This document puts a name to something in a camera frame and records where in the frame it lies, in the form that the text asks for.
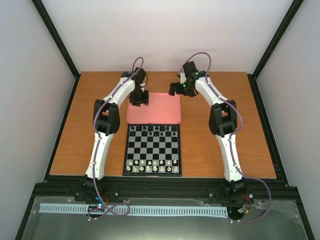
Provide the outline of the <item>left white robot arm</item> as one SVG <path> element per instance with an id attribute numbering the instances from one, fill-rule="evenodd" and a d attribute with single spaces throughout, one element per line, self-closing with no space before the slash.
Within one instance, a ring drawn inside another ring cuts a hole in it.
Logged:
<path id="1" fill-rule="evenodd" d="M 145 89 L 147 85 L 144 82 L 145 78 L 147 73 L 141 67 L 136 67 L 134 71 L 125 71 L 111 93 L 94 102 L 94 144 L 83 182 L 83 186 L 87 188 L 86 195 L 92 201 L 99 201 L 104 195 L 104 188 L 99 183 L 105 176 L 109 147 L 121 125 L 121 104 L 126 98 L 136 107 L 149 104 L 149 91 Z"/>

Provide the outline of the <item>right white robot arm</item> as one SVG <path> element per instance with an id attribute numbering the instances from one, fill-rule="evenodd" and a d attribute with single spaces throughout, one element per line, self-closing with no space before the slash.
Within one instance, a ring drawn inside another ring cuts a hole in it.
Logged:
<path id="1" fill-rule="evenodd" d="M 199 71 L 194 61 L 189 60 L 184 63 L 177 76 L 185 77 L 185 80 L 171 83 L 169 95 L 195 97 L 201 94 L 210 106 L 208 126 L 221 150 L 224 166 L 224 197 L 226 201 L 234 203 L 247 190 L 236 146 L 238 127 L 236 102 L 224 97 L 212 83 L 208 73 L 204 70 Z"/>

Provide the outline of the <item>pink tray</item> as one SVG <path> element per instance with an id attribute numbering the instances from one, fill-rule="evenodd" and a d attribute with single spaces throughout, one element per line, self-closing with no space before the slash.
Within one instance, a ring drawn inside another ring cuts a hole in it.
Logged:
<path id="1" fill-rule="evenodd" d="M 148 105 L 133 106 L 128 103 L 128 124 L 179 124 L 182 120 L 181 97 L 165 92 L 149 93 Z"/>

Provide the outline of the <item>black and grey chessboard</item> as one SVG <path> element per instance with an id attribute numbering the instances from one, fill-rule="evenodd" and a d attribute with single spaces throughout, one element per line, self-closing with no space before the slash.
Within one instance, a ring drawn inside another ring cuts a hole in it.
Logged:
<path id="1" fill-rule="evenodd" d="M 141 126 L 141 131 L 136 131 L 137 125 Z M 147 136 L 142 136 L 143 126 L 146 126 Z M 161 126 L 165 127 L 165 131 L 161 131 Z M 176 131 L 172 131 L 172 126 L 176 127 Z M 149 131 L 148 127 L 153 127 L 153 131 Z M 135 136 L 130 136 L 130 132 L 135 132 Z M 130 166 L 131 171 L 127 171 L 126 167 Z M 137 167 L 137 171 L 133 171 L 133 166 Z M 144 171 L 140 171 L 140 166 L 144 167 Z M 150 171 L 146 171 L 146 166 L 150 166 Z M 153 166 L 157 166 L 157 171 L 153 171 Z M 171 167 L 171 172 L 167 171 L 167 167 Z M 181 158 L 181 134 L 179 124 L 129 124 L 127 128 L 127 140 L 125 146 L 124 176 L 156 176 L 156 177 L 181 177 L 182 176 L 182 158 Z"/>

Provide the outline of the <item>black aluminium frame base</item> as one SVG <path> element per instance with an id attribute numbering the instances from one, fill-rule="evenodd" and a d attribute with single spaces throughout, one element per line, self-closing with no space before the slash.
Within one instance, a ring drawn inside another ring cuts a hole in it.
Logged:
<path id="1" fill-rule="evenodd" d="M 289 186 L 285 170 L 280 158 L 280 154 L 274 139 L 273 132 L 267 117 L 267 113 L 262 102 L 262 97 L 255 75 L 247 74 L 245 77 L 245 86 L 250 87 L 250 96 L 255 102 L 254 110 L 259 115 L 261 128 L 268 150 L 271 156 L 272 164 L 275 169 L 276 179 L 267 179 L 266 183 L 271 190 L 272 201 L 294 201 L 298 211 L 298 218 L 302 221 L 300 227 L 308 240 L 313 240 L 313 235 L 307 214 L 305 212 L 299 191 L 296 187 Z M 80 192 L 80 176 L 53 176 L 45 173 L 44 181 L 34 186 L 29 203 L 27 205 L 24 217 L 16 234 L 17 240 L 30 239 L 31 229 L 36 224 L 36 215 L 32 212 L 32 207 L 40 198 L 68 198 L 89 202 L 93 197 Z M 119 196 L 113 196 L 112 200 L 200 200 L 204 203 L 216 203 L 217 199 L 209 196 L 209 191 L 216 192 L 222 187 L 223 181 L 220 178 L 132 178 L 123 177 L 105 177 L 102 186 L 110 187 L 112 193 L 118 193 Z"/>

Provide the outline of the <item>left black frame post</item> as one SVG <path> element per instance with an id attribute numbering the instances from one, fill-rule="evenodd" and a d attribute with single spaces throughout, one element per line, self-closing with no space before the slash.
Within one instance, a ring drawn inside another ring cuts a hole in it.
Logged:
<path id="1" fill-rule="evenodd" d="M 31 1 L 38 12 L 42 22 L 44 23 L 45 27 L 47 28 L 51 38 L 53 39 L 54 43 L 56 44 L 59 52 L 61 53 L 66 65 L 68 66 L 72 76 L 75 80 L 78 80 L 80 78 L 80 73 L 74 64 L 74 61 L 72 60 L 55 24 L 53 23 L 45 5 L 41 0 L 32 0 Z"/>

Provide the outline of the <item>black frame post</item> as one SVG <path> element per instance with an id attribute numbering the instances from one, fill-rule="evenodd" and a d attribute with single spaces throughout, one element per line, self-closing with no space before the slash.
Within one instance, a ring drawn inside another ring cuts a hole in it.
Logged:
<path id="1" fill-rule="evenodd" d="M 275 31 L 272 39 L 270 40 L 267 48 L 265 49 L 261 59 L 259 60 L 256 68 L 254 69 L 252 76 L 252 81 L 256 81 L 264 69 L 265 65 L 267 64 L 268 60 L 270 59 L 272 53 L 276 49 L 278 43 L 282 39 L 283 35 L 285 34 L 286 30 L 288 29 L 289 25 L 291 24 L 292 20 L 294 19 L 296 13 L 299 11 L 301 5 L 303 4 L 304 0 L 293 0 L 290 4 L 288 10 L 286 11 L 283 19 L 281 20 L 277 30 Z"/>
<path id="2" fill-rule="evenodd" d="M 51 38 L 53 39 L 54 43 L 56 44 L 59 52 L 61 53 L 66 65 L 68 66 L 72 76 L 75 80 L 78 80 L 80 78 L 80 73 L 74 64 L 74 61 L 72 60 L 55 24 L 53 23 L 45 5 L 41 0 L 32 0 L 31 1 L 38 12 L 42 22 L 44 23 L 45 27 L 47 28 Z"/>

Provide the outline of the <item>right black frame post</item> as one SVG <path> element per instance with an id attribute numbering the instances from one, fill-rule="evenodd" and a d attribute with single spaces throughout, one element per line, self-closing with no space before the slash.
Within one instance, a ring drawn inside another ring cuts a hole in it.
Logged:
<path id="1" fill-rule="evenodd" d="M 290 4 L 288 10 L 286 11 L 283 19 L 281 20 L 277 30 L 275 31 L 272 39 L 270 40 L 267 48 L 265 49 L 261 59 L 259 60 L 256 68 L 254 69 L 252 76 L 252 81 L 256 81 L 264 69 L 265 65 L 267 64 L 268 60 L 270 59 L 272 53 L 276 49 L 278 43 L 282 39 L 283 35 L 285 34 L 286 30 L 288 29 L 289 25 L 291 24 L 292 20 L 294 19 L 296 13 L 299 11 L 301 5 L 303 4 L 304 0 L 293 0 Z"/>

